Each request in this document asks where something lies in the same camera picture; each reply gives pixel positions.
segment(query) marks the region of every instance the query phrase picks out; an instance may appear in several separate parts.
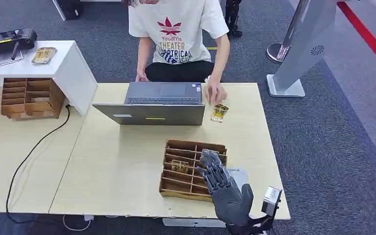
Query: robot leg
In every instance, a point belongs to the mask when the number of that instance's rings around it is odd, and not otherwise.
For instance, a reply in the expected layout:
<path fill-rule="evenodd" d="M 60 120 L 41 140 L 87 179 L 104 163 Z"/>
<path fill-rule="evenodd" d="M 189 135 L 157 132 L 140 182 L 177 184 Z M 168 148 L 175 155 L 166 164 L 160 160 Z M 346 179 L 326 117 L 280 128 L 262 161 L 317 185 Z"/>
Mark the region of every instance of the robot leg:
<path fill-rule="evenodd" d="M 243 33 L 238 31 L 237 20 L 238 20 L 238 9 L 239 4 L 242 0 L 227 0 L 226 1 L 226 24 L 230 30 L 230 36 L 240 37 Z"/>

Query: red logo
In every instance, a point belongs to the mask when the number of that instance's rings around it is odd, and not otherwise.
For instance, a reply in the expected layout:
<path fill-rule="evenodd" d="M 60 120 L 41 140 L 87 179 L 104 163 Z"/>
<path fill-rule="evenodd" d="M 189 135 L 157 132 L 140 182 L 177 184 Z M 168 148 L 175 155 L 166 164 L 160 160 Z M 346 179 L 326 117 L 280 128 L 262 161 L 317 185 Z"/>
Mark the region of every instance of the red logo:
<path fill-rule="evenodd" d="M 177 33 L 180 33 L 179 27 L 181 26 L 181 23 L 176 23 L 174 25 L 171 24 L 171 21 L 169 21 L 168 17 L 165 19 L 165 24 L 158 22 L 159 26 L 162 28 L 161 32 L 166 33 L 167 35 L 173 34 L 176 35 Z"/>

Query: cardboard compartment box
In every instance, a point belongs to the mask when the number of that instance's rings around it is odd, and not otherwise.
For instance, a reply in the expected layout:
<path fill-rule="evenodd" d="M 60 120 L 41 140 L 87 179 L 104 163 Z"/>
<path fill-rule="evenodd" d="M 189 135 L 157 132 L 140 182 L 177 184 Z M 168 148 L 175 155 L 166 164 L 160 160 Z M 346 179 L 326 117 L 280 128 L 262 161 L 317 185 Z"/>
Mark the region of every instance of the cardboard compartment box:
<path fill-rule="evenodd" d="M 1 114 L 8 118 L 59 118 L 65 96 L 52 78 L 5 78 Z"/>
<path fill-rule="evenodd" d="M 227 165 L 227 149 L 224 145 L 168 140 L 165 145 L 164 167 L 159 193 L 162 196 L 211 202 L 207 185 L 195 168 L 200 162 L 203 149 L 219 152 L 223 165 Z"/>

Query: wooden table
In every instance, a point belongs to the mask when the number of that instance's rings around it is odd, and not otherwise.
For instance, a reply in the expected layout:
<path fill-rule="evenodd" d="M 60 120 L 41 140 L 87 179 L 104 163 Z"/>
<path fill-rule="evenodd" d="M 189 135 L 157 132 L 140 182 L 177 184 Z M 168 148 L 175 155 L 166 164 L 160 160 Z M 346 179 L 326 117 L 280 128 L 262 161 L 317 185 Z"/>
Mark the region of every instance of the wooden table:
<path fill-rule="evenodd" d="M 0 212 L 5 211 L 9 184 L 15 169 L 34 145 L 67 118 L 63 108 L 59 119 L 10 120 L 0 114 Z M 74 109 L 68 123 L 48 136 L 22 167 L 12 188 L 11 212 L 48 213 L 77 140 L 84 117 Z"/>
<path fill-rule="evenodd" d="M 118 125 L 90 107 L 50 213 L 216 218 L 212 203 L 162 197 L 159 182 L 167 139 L 227 147 L 228 167 L 243 168 L 254 192 L 251 215 L 263 216 L 268 186 L 283 188 L 255 83 L 223 84 L 230 106 L 223 123 L 202 126 Z M 128 84 L 99 84 L 93 102 L 123 103 Z M 284 194 L 277 219 L 289 219 Z"/>

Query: laptop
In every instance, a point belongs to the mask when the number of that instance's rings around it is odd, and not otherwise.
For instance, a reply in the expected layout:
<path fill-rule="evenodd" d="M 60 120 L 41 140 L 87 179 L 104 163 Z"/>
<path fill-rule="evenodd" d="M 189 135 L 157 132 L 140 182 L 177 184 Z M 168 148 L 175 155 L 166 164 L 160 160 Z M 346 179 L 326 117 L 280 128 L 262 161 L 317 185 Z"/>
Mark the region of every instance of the laptop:
<path fill-rule="evenodd" d="M 93 104 L 122 125 L 200 126 L 204 118 L 200 83 L 131 82 L 124 104 Z"/>

